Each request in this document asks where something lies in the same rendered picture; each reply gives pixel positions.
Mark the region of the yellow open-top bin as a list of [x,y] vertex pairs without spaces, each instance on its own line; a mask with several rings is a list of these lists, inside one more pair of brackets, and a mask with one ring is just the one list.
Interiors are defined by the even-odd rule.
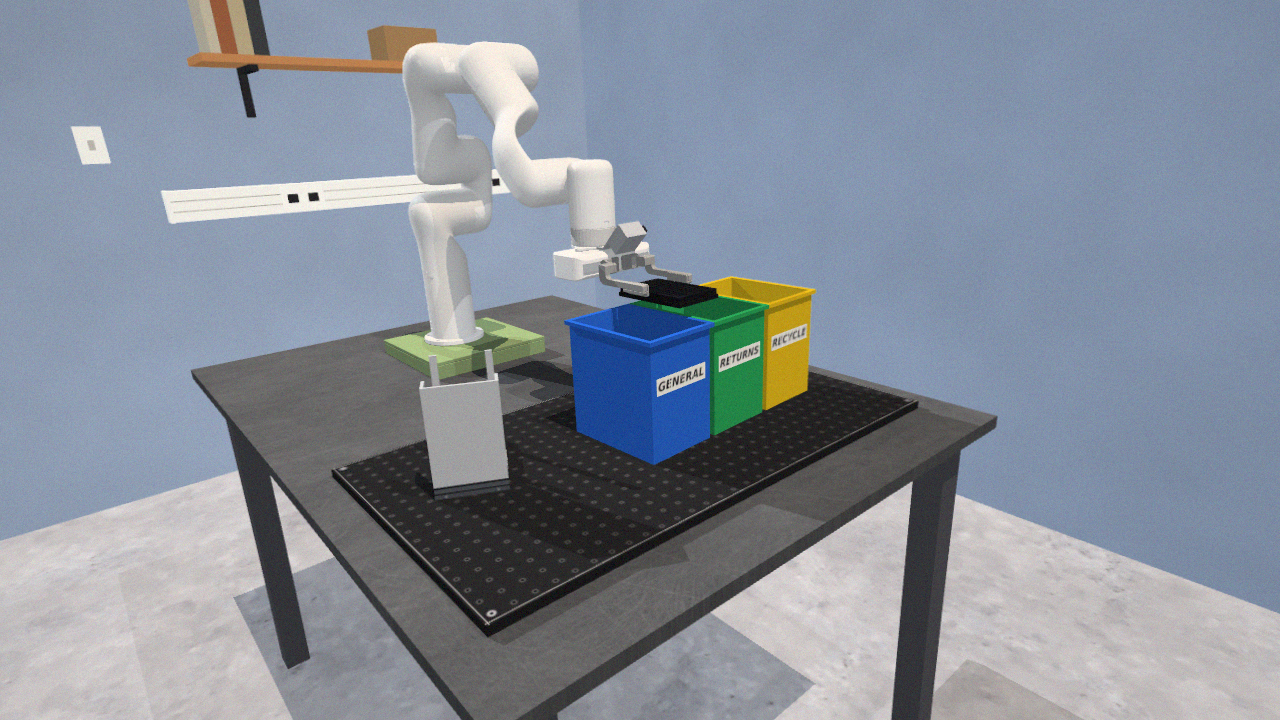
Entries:
[[768,410],[808,386],[812,293],[790,284],[727,277],[705,284],[718,296],[768,304],[764,313],[763,401]]

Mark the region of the blue open bin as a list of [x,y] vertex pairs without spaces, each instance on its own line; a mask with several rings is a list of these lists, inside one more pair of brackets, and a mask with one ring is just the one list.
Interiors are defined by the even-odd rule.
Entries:
[[714,322],[625,304],[564,325],[579,433],[652,465],[710,438]]

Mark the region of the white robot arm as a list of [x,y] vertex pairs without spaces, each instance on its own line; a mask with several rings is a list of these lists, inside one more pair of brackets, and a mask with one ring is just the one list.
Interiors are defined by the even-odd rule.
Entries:
[[570,204],[573,246],[602,246],[596,249],[612,249],[616,255],[635,251],[641,243],[646,227],[640,222],[614,225],[609,161],[530,160],[520,146],[517,138],[532,128],[539,114],[530,94],[539,79],[538,61],[527,47],[419,44],[404,55],[402,76],[419,181],[461,184],[461,190],[420,193],[408,208],[433,332],[425,334],[428,345],[465,345],[484,336],[475,324],[467,258],[454,236],[485,231],[492,222],[492,156],[481,138],[457,136],[454,109],[445,94],[474,94],[495,128],[492,151],[497,172],[518,202],[527,208]]

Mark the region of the green open-top bin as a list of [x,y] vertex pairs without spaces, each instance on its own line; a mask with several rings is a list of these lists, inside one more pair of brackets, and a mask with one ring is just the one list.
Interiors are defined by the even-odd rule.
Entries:
[[710,328],[710,434],[762,413],[764,313],[768,304],[718,296],[687,307],[632,305],[714,322]]

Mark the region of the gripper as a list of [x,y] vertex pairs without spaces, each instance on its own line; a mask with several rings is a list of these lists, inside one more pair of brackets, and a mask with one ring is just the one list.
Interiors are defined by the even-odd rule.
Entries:
[[[627,293],[649,297],[649,284],[634,281],[612,279],[611,274],[645,266],[652,275],[667,277],[667,281],[692,283],[692,274],[672,272],[655,266],[655,256],[649,254],[649,243],[641,242],[632,252],[614,255],[612,249],[580,247],[571,243],[570,250],[553,252],[556,278],[564,281],[585,281],[599,277],[602,284],[623,288]],[[640,252],[640,254],[639,254]],[[590,264],[591,263],[591,264]],[[584,265],[585,264],[585,265]]]

